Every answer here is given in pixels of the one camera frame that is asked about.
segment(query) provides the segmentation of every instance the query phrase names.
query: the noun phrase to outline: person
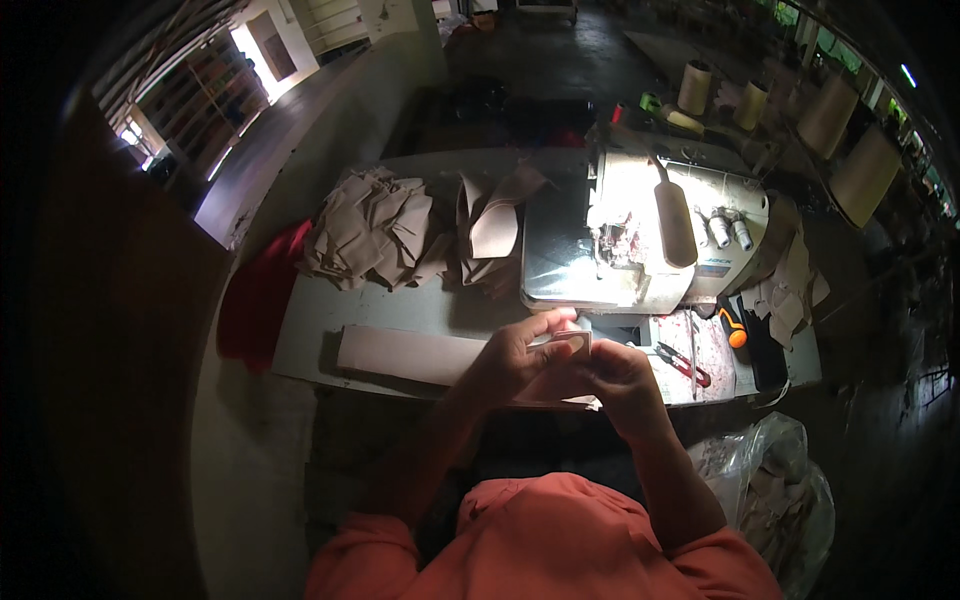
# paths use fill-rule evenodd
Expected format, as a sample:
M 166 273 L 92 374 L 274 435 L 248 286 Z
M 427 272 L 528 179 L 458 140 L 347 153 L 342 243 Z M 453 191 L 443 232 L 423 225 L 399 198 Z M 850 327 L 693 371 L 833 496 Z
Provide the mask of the person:
M 575 316 L 555 309 L 492 336 L 378 466 L 356 512 L 313 559 L 305 598 L 781 597 L 694 471 L 643 352 L 598 340 L 588 361 L 575 362 L 569 342 L 528 348 L 576 328 Z M 647 508 L 573 473 L 483 481 L 460 505 L 456 538 L 420 565 L 411 530 L 445 472 L 474 425 L 531 385 L 603 402 L 632 450 Z

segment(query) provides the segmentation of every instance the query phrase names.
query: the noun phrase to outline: fabric pile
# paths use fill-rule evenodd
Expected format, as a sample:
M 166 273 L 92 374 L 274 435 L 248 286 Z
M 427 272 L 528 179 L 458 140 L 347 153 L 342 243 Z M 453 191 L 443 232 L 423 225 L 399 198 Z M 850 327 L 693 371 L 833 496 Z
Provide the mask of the fabric pile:
M 793 349 L 791 338 L 798 325 L 813 322 L 810 309 L 829 293 L 827 280 L 810 262 L 803 224 L 799 225 L 773 274 L 740 292 L 745 308 L 755 311 L 760 319 L 771 315 L 770 337 L 787 350 Z
M 437 235 L 427 247 L 433 199 L 423 180 L 378 167 L 351 175 L 325 202 L 304 243 L 302 272 L 326 275 L 341 290 L 376 273 L 393 291 L 446 271 L 453 236 Z
M 431 215 L 422 179 L 398 179 L 383 167 L 352 174 L 326 197 L 298 267 L 341 290 L 357 289 L 373 274 L 391 291 L 440 275 L 503 297 L 519 282 L 516 206 L 547 179 L 526 163 L 496 186 L 484 176 L 460 177 L 454 232 Z
M 498 299 L 515 289 L 519 281 L 516 207 L 548 181 L 525 162 L 496 187 L 484 176 L 461 173 L 460 177 L 457 237 L 461 282 L 479 285 L 485 294 Z
M 802 570 L 804 528 L 816 494 L 809 475 L 793 475 L 769 454 L 750 478 L 740 530 L 763 557 L 778 580 L 790 580 Z

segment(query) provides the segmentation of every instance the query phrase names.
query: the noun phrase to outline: sewing machine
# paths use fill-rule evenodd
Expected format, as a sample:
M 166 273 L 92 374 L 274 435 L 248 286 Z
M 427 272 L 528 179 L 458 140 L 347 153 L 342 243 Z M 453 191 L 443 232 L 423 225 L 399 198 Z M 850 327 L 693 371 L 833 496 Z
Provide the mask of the sewing machine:
M 633 135 L 643 148 L 611 132 L 590 148 L 581 178 L 554 180 L 554 188 L 527 204 L 521 281 L 527 306 L 668 314 L 681 303 L 713 303 L 751 274 L 769 203 L 740 156 L 704 142 Z M 682 269 L 663 257 L 653 193 L 660 175 L 649 152 L 684 190 L 690 209 L 697 260 Z

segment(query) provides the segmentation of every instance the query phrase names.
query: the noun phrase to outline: shelving unit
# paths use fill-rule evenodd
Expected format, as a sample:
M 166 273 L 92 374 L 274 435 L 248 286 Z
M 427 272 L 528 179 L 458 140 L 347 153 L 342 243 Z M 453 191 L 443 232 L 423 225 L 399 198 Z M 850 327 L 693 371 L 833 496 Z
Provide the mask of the shelving unit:
M 176 162 L 164 187 L 193 206 L 231 140 L 268 105 L 226 29 L 187 55 L 137 101 Z

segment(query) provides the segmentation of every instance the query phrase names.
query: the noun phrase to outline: stack of fabric pieces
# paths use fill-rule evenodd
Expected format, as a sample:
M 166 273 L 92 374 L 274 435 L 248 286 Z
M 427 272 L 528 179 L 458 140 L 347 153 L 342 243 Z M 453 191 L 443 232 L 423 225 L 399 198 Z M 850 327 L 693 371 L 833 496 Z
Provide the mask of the stack of fabric pieces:
M 460 177 L 457 237 L 461 282 L 479 285 L 491 298 L 501 298 L 519 282 L 516 206 L 543 187 L 547 178 L 525 162 L 496 187 L 483 176 L 461 173 Z
M 382 167 L 353 174 L 326 197 L 298 266 L 341 290 L 361 287 L 370 273 L 391 290 L 423 283 L 446 270 L 453 243 L 441 234 L 426 249 L 432 206 L 423 180 L 397 179 Z
M 326 197 L 298 267 L 329 277 L 341 290 L 361 287 L 372 274 L 391 291 L 440 275 L 479 285 L 494 299 L 505 296 L 519 282 L 516 206 L 547 179 L 526 163 L 497 185 L 484 176 L 460 176 L 453 232 L 431 219 L 433 199 L 423 180 L 398 179 L 382 167 L 354 173 Z
M 804 225 L 798 226 L 790 246 L 783 252 L 773 274 L 740 291 L 743 305 L 760 319 L 770 318 L 770 337 L 787 350 L 793 349 L 794 331 L 801 323 L 812 324 L 811 308 L 830 293 L 830 286 L 810 261 L 804 242 Z

